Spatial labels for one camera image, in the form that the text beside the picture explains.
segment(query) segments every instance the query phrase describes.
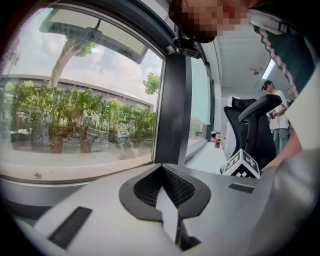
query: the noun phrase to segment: glass wall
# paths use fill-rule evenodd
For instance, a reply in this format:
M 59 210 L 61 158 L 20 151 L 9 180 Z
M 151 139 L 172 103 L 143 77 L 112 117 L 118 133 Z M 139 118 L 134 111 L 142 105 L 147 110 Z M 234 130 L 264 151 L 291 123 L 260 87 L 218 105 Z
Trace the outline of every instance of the glass wall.
M 162 66 L 115 21 L 39 9 L 1 62 L 1 174 L 79 180 L 151 162 Z
M 191 58 L 192 101 L 188 148 L 206 137 L 210 124 L 210 82 L 202 59 Z

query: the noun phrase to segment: white ceiling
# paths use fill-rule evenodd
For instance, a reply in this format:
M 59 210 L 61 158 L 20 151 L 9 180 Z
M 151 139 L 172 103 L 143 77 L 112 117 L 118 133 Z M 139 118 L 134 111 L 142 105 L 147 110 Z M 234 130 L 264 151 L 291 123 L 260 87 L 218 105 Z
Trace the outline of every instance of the white ceiling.
M 248 24 L 241 25 L 234 31 L 224 31 L 218 35 L 218 47 L 221 56 L 220 81 L 223 97 L 229 95 L 262 96 L 262 80 L 270 57 L 260 42 L 260 36 Z M 267 78 L 277 90 L 292 98 L 290 85 L 275 65 Z

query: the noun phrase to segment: black mesh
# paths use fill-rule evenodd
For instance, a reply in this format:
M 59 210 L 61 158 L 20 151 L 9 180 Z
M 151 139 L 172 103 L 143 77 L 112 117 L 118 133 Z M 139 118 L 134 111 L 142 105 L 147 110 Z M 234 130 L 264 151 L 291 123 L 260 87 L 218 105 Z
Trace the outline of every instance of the black mesh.
M 168 169 L 163 169 L 165 178 L 163 188 L 174 206 L 178 208 L 195 194 L 196 188 L 191 183 L 175 175 Z
M 235 135 L 235 149 L 232 153 L 232 156 L 240 149 L 245 150 L 246 148 L 248 124 L 239 122 L 239 115 L 241 112 L 242 110 L 237 108 L 229 106 L 224 107 L 224 113 L 230 122 Z M 260 169 L 265 167 L 276 157 L 276 146 L 266 115 L 262 115 L 259 119 L 255 150 L 251 157 L 257 162 Z
M 156 207 L 159 191 L 163 183 L 162 167 L 147 177 L 139 180 L 134 188 L 134 194 L 144 203 Z
M 251 99 L 239 99 L 232 97 L 232 107 L 239 110 L 245 110 L 249 107 L 252 103 L 256 102 L 255 98 Z
M 238 120 L 240 114 L 242 113 L 242 110 L 225 106 L 224 113 L 226 115 L 226 118 L 230 122 L 230 125 L 235 135 L 235 149 L 232 153 L 232 156 L 233 156 L 240 149 L 245 150 L 246 139 L 248 136 L 248 124 L 244 122 L 239 122 Z
M 141 201 L 156 207 L 162 186 L 176 208 L 188 201 L 196 191 L 191 183 L 163 167 L 138 181 L 133 191 Z

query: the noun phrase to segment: sky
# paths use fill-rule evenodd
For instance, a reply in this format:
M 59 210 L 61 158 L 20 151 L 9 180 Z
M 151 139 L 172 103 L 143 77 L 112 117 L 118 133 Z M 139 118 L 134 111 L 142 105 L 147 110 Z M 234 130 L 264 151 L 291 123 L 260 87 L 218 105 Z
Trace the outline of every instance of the sky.
M 10 74 L 50 76 L 61 54 L 66 36 L 40 32 L 39 27 L 52 9 L 35 13 L 22 27 L 18 37 L 19 62 Z M 156 106 L 158 95 L 146 95 L 142 81 L 149 72 L 161 75 L 162 60 L 151 50 L 141 64 L 101 45 L 84 57 L 72 57 L 60 78 L 70 79 L 124 93 Z M 3 74 L 8 74 L 8 63 Z

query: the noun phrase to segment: chair armrest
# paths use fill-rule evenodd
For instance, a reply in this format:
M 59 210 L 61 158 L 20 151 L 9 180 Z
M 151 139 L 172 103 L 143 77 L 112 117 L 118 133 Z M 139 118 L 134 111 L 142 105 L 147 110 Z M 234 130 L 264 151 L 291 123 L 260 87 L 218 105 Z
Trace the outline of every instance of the chair armrest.
M 240 115 L 239 122 L 245 121 L 252 114 L 257 114 L 259 117 L 265 115 L 269 111 L 282 103 L 281 97 L 278 95 L 268 94 L 259 98 L 256 102 L 248 106 Z

